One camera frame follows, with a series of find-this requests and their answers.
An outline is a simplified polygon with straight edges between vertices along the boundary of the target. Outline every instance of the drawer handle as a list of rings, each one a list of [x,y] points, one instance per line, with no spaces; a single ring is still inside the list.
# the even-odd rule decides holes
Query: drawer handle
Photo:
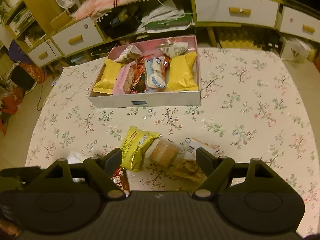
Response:
[[[242,8],[237,8],[237,7],[229,7],[229,12],[230,13],[239,13],[239,14],[244,14],[244,15],[250,15],[251,14],[251,9],[242,9]]]
[[[304,31],[310,32],[310,33],[312,33],[312,34],[316,32],[316,30],[315,30],[314,28],[312,28],[312,27],[310,27],[310,26],[308,26],[308,25],[303,25],[303,26],[302,26],[302,29],[303,29]]]
[[[79,36],[76,36],[76,37],[72,38],[71,40],[69,40],[68,43],[70,45],[72,45],[73,43],[76,43],[76,42],[81,41],[81,40],[83,40],[82,35],[79,35]]]
[[[47,53],[47,52],[41,53],[41,54],[39,55],[39,59],[43,60],[43,59],[45,59],[47,56],[48,56],[48,53]]]

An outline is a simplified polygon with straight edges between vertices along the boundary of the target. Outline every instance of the purple object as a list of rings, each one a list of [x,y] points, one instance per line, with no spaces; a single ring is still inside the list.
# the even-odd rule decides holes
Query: purple object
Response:
[[[9,47],[9,58],[12,61],[21,61],[33,64],[32,60],[23,52],[15,40],[13,40]]]

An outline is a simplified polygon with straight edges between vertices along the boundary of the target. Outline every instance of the drawer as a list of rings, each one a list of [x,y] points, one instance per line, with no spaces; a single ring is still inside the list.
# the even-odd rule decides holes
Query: drawer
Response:
[[[320,21],[308,14],[286,6],[283,7],[277,29],[283,33],[320,42]]]
[[[90,17],[57,33],[52,39],[65,56],[103,42]]]
[[[232,22],[274,28],[278,3],[269,0],[195,0],[198,22]]]
[[[46,42],[42,42],[38,47],[29,52],[28,56],[38,67],[47,65],[57,58],[53,49]]]

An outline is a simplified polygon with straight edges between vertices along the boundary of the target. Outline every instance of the yellow snack package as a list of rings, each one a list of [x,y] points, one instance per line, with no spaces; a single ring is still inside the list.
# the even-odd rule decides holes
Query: yellow snack package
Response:
[[[124,64],[113,62],[107,58],[105,60],[106,67],[103,71],[101,80],[93,87],[94,92],[112,94],[113,86],[116,82],[118,73]]]
[[[131,126],[120,147],[122,150],[123,168],[130,171],[140,171],[145,151],[160,133],[142,131],[136,126]]]
[[[192,74],[195,60],[196,52],[174,57],[171,60],[169,81],[165,91],[190,91],[199,89]]]

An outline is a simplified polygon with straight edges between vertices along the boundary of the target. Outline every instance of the tablecloth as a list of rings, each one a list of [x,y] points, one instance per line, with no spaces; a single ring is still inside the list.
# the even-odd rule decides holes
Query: tablecloth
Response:
[[[236,162],[259,157],[305,202],[298,228],[317,231],[319,161],[301,97],[285,65],[272,52],[199,48],[201,105],[97,109],[87,98],[104,60],[64,68],[32,134],[27,166],[57,158],[104,156],[131,125],[157,131],[188,150],[191,138]],[[187,187],[153,164],[128,172],[131,190]]]

